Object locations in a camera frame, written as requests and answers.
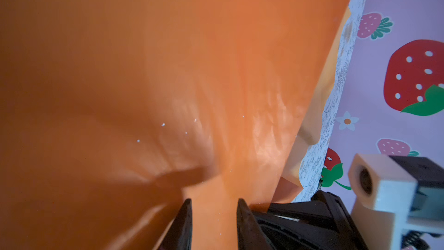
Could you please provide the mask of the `orange wrapping paper sheet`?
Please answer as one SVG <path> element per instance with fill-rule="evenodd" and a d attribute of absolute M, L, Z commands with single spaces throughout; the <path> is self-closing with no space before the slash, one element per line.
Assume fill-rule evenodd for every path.
<path fill-rule="evenodd" d="M 1 0 L 1 248 L 237 249 L 349 1 Z"/>

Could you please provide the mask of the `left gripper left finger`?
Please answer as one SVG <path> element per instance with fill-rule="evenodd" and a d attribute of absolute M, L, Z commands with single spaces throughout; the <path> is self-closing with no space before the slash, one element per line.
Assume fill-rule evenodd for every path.
<path fill-rule="evenodd" d="M 186 199 L 158 250 L 191 250 L 193 237 L 192 200 Z"/>

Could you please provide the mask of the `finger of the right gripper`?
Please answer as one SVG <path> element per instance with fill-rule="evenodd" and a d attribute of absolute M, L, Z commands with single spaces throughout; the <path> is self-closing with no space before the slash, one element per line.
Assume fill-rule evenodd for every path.
<path fill-rule="evenodd" d="M 271 204 L 253 216 L 272 250 L 366 250 L 340 197 L 318 191 L 310 201 Z"/>

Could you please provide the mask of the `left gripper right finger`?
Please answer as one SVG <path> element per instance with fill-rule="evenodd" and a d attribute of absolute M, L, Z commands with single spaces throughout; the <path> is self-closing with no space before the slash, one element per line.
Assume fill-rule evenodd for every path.
<path fill-rule="evenodd" d="M 239 250 L 272 250 L 244 199 L 237 205 L 237 237 Z"/>

